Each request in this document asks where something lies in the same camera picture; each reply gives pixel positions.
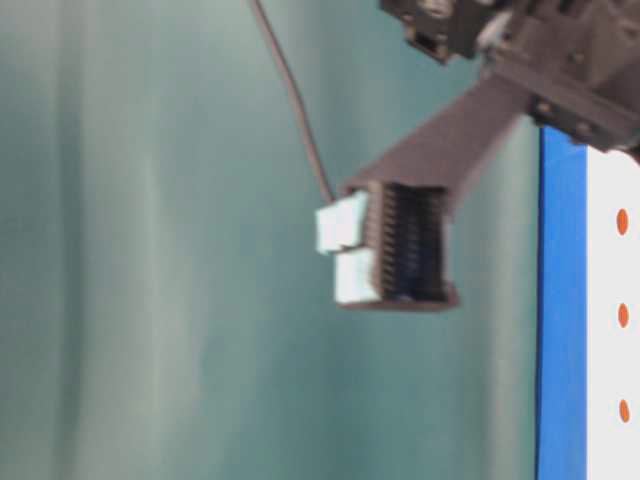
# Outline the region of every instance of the screw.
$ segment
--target screw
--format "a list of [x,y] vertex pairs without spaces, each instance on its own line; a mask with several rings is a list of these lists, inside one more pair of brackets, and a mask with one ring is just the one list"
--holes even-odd
[[553,112],[551,105],[549,105],[549,103],[547,102],[539,102],[536,105],[536,110],[542,115],[551,115],[551,113]]

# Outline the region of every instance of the white panel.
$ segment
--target white panel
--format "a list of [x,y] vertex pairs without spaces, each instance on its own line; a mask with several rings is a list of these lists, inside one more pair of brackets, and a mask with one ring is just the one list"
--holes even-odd
[[[589,480],[640,478],[640,166],[622,153],[588,154],[587,472]],[[618,230],[618,212],[628,229]],[[629,323],[618,322],[621,303]],[[630,421],[621,419],[626,400]]]

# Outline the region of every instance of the black plastic part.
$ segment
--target black plastic part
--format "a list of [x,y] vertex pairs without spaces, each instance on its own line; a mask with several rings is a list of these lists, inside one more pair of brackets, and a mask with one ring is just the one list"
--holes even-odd
[[437,16],[421,6],[420,0],[380,0],[380,8],[400,19],[406,27],[407,41],[413,47],[446,63],[453,55],[473,58],[476,40],[495,15],[497,5],[476,0],[451,0],[451,14]]
[[374,288],[384,300],[447,302],[446,190],[377,183],[370,194],[365,243],[376,255]]

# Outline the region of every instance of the black cable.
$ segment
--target black cable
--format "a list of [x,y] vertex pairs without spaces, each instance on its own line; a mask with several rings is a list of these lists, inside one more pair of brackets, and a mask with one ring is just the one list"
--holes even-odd
[[320,154],[318,153],[318,147],[316,146],[316,142],[313,137],[313,131],[311,130],[311,124],[309,123],[309,116],[307,115],[307,110],[304,106],[304,100],[302,98],[302,95],[300,94],[300,90],[298,89],[296,80],[293,76],[293,73],[291,72],[289,64],[287,63],[284,52],[280,47],[278,38],[276,37],[276,34],[274,33],[273,28],[269,23],[269,19],[267,18],[267,14],[264,10],[264,7],[262,6],[261,0],[248,1],[249,5],[251,6],[251,10],[256,17],[256,21],[258,22],[258,25],[262,30],[265,42],[271,49],[271,53],[273,54],[276,66],[278,67],[278,70],[282,75],[285,87],[287,89],[287,92],[289,93],[289,98],[291,99],[291,103],[293,105],[293,110],[296,115],[298,127],[300,128],[300,132],[302,134],[302,141],[304,142],[307,156],[309,157],[311,169],[316,176],[316,180],[318,181],[322,195],[326,199],[327,203],[331,203],[334,201],[333,191],[331,190],[331,186],[329,185],[329,181],[327,180],[327,174],[325,173],[324,167],[322,165],[322,160],[320,159]]

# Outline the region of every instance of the teal fabric background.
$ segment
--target teal fabric background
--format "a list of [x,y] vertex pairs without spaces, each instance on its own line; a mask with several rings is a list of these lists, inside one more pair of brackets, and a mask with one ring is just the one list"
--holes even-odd
[[[335,183],[476,75],[374,3],[265,2]],[[529,123],[456,219],[462,308],[346,312],[244,2],[0,12],[0,478],[533,478]]]

